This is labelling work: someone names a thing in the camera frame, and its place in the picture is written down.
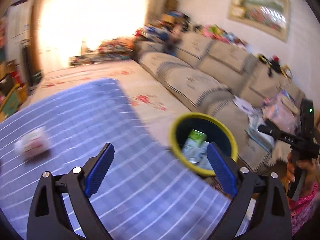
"framed painting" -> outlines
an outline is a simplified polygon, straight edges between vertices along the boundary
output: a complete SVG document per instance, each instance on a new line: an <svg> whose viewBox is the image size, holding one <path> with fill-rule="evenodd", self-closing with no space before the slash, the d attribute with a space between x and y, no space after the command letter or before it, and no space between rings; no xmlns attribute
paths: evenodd
<svg viewBox="0 0 320 240"><path fill-rule="evenodd" d="M228 19L250 25L286 42L289 0L231 0Z"/></svg>

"stuffed toy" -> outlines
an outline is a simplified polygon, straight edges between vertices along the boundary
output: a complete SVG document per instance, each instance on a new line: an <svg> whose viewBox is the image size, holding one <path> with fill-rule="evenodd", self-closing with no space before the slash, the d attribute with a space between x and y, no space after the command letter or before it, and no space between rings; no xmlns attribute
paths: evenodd
<svg viewBox="0 0 320 240"><path fill-rule="evenodd" d="M164 42L163 52L175 56L174 49L176 44L180 42L182 34L181 24L175 25L169 34L169 38Z"/></svg>

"cardboard box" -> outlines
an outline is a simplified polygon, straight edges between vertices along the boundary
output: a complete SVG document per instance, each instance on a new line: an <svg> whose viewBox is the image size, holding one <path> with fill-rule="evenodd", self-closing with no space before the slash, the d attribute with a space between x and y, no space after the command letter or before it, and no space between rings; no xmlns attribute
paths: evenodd
<svg viewBox="0 0 320 240"><path fill-rule="evenodd" d="M162 21L165 23L176 24L176 23L181 23L183 21L183 18L182 17L174 17L174 16L171 16L168 14L163 14Z"/></svg>
<svg viewBox="0 0 320 240"><path fill-rule="evenodd" d="M178 8L178 4L177 0L166 0L164 3L164 13L176 10Z"/></svg>

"plastic bag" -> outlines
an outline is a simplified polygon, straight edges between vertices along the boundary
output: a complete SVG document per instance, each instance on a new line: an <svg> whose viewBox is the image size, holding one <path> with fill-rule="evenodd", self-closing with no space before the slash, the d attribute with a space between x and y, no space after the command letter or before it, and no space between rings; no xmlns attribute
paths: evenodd
<svg viewBox="0 0 320 240"><path fill-rule="evenodd" d="M280 130L294 134L296 116L299 111L285 91L280 92L272 100L266 99L262 112L264 120L269 119Z"/></svg>

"red object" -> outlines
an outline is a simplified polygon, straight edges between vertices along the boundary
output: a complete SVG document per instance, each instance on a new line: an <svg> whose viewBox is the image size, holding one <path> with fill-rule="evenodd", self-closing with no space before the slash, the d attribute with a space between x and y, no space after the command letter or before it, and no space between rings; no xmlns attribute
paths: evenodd
<svg viewBox="0 0 320 240"><path fill-rule="evenodd" d="M12 71L10 72L10 75L15 84L21 84L21 79L18 71Z"/></svg>
<svg viewBox="0 0 320 240"><path fill-rule="evenodd" d="M140 100L141 102L146 103L146 104L150 103L149 98L147 96L139 95L138 100Z"/></svg>
<svg viewBox="0 0 320 240"><path fill-rule="evenodd" d="M136 31L135 36L136 36L136 37L140 37L140 36L141 36L141 32L140 32L139 29Z"/></svg>

